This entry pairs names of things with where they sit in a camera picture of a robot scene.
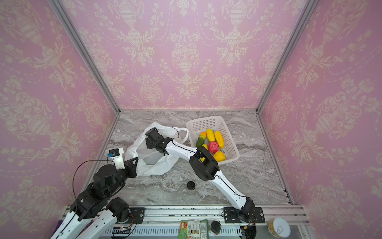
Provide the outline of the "white plastic bag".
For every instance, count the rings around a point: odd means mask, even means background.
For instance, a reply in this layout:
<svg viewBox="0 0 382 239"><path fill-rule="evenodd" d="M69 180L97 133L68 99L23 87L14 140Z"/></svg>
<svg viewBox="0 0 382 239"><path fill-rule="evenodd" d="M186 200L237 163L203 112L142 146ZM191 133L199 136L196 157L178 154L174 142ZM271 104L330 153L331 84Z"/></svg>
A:
<svg viewBox="0 0 382 239"><path fill-rule="evenodd" d="M170 171L180 159L178 156L161 154L156 149L147 149L145 134L154 127L164 138L173 138L177 143L184 143L189 137L189 130L185 127L163 126L157 122L150 124L125 153L125 160L138 157L136 172L139 177L163 175Z"/></svg>

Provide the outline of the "orange green toy mango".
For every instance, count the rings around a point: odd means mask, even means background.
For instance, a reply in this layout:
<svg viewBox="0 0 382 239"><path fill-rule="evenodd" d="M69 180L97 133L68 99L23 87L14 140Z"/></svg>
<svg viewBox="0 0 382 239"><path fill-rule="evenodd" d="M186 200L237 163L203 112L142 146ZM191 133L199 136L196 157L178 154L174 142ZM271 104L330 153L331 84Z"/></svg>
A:
<svg viewBox="0 0 382 239"><path fill-rule="evenodd" d="M196 147L199 148L199 147L203 146L205 144L206 138L207 138L206 132L204 132L204 131L201 132L201 134L198 137Z"/></svg>

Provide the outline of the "yellow toy corn fruit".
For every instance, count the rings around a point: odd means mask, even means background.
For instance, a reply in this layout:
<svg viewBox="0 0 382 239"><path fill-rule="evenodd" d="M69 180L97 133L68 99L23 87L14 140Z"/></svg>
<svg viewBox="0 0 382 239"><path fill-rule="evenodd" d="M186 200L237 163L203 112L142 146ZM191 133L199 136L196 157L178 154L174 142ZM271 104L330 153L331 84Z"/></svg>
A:
<svg viewBox="0 0 382 239"><path fill-rule="evenodd" d="M208 138L209 142L215 142L215 135L214 135L213 130L207 129L206 134L207 134L207 138Z"/></svg>

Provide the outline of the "red toy apple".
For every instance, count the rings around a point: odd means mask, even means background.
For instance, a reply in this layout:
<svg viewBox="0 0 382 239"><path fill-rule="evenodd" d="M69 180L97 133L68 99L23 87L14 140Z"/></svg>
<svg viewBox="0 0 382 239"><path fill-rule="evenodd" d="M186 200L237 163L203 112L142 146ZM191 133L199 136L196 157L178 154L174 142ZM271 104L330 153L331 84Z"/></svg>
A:
<svg viewBox="0 0 382 239"><path fill-rule="evenodd" d="M219 151L219 145L217 142L210 142L208 146L208 150L211 154L215 154L216 152Z"/></svg>

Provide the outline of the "yellow orange toy fruit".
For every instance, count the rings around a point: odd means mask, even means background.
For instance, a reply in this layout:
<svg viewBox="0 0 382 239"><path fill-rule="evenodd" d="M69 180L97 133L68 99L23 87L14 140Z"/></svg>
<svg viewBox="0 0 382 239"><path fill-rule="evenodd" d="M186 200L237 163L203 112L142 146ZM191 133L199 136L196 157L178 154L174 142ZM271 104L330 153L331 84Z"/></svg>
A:
<svg viewBox="0 0 382 239"><path fill-rule="evenodd" d="M221 152L221 151L217 151L214 155L213 155L214 159L217 161L217 162L223 162L223 161L226 161L226 155Z"/></svg>

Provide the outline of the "long yellow toy fruit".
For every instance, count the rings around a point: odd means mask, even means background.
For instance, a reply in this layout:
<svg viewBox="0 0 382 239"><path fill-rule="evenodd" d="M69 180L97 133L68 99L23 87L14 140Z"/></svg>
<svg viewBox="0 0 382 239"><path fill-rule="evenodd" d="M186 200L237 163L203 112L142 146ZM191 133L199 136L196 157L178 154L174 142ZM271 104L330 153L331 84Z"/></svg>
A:
<svg viewBox="0 0 382 239"><path fill-rule="evenodd" d="M207 144L203 144L203 147L206 148L206 149L208 149L208 145L207 145Z"/></svg>

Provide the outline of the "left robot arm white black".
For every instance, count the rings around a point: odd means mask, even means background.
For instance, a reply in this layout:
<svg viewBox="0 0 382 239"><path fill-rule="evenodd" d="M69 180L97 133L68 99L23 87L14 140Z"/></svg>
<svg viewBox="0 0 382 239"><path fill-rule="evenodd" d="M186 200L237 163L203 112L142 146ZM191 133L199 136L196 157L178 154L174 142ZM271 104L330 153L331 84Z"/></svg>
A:
<svg viewBox="0 0 382 239"><path fill-rule="evenodd" d="M114 196L129 178L137 177L138 158L123 161L123 168L106 164L93 176L93 182L80 193L70 211L51 236L53 239L97 239L111 225L134 222L129 205Z"/></svg>

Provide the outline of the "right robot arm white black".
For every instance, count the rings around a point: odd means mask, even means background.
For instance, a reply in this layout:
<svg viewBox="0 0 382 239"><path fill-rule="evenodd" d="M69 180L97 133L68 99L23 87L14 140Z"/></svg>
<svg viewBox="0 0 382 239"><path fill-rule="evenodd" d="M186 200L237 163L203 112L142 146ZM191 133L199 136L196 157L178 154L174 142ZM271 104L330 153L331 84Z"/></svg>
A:
<svg viewBox="0 0 382 239"><path fill-rule="evenodd" d="M224 176L218 162L204 147L189 147L176 142L173 138L164 138L158 129L151 128L146 134L148 149L156 149L164 155L172 155L189 162L199 179L210 182L228 199L240 220L254 223L255 204L252 198L242 194Z"/></svg>

